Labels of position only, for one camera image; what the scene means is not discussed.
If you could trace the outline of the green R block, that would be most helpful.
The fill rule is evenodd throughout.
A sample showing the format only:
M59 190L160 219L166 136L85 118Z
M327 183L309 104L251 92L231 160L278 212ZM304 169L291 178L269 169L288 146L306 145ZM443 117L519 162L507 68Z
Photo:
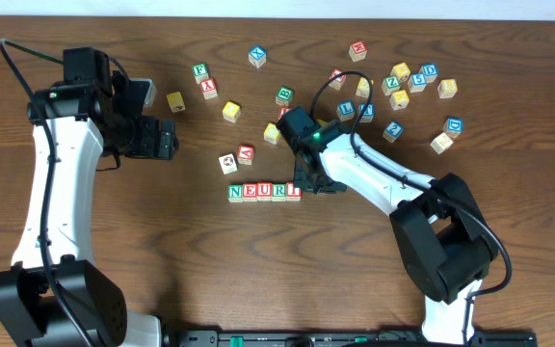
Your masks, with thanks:
M286 184L273 183L271 201L286 201Z

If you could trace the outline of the red U block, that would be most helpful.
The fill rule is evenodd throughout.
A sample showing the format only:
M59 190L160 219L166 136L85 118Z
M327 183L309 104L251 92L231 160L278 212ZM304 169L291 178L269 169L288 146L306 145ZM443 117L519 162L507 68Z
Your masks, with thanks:
M256 183L256 198L258 201L271 201L273 196L272 182Z

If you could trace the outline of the red E block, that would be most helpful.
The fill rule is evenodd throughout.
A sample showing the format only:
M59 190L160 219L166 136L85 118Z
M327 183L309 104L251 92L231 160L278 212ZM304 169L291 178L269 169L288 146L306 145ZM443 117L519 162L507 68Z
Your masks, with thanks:
M257 201L257 184L243 184L243 201Z

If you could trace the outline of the green N block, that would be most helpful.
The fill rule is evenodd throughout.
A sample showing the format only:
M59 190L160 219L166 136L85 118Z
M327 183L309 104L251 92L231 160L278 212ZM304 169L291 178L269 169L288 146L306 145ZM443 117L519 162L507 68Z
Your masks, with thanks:
M227 188L227 198L229 202L242 202L243 201L243 185L230 184Z

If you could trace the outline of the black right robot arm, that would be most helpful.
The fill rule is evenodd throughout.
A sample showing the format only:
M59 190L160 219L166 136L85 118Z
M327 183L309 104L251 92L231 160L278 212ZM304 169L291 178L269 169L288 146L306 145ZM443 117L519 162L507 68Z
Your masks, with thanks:
M422 333L430 342L469 343L476 297L489 266L507 252L489 228L467 184L413 172L379 154L339 121L281 120L278 129L297 157L296 187L310 193L348 188L389 217L402 262L425 296Z

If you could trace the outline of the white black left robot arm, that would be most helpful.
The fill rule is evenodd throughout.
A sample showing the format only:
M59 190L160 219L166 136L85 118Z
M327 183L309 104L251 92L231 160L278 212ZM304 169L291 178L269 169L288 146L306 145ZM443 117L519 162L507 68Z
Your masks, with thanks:
M58 83L28 107L36 166L27 220L0 272L0 322L17 346L170 346L161 320L127 308L94 264L93 184L102 156L170 160L174 123L146 116L156 88L121 78Z

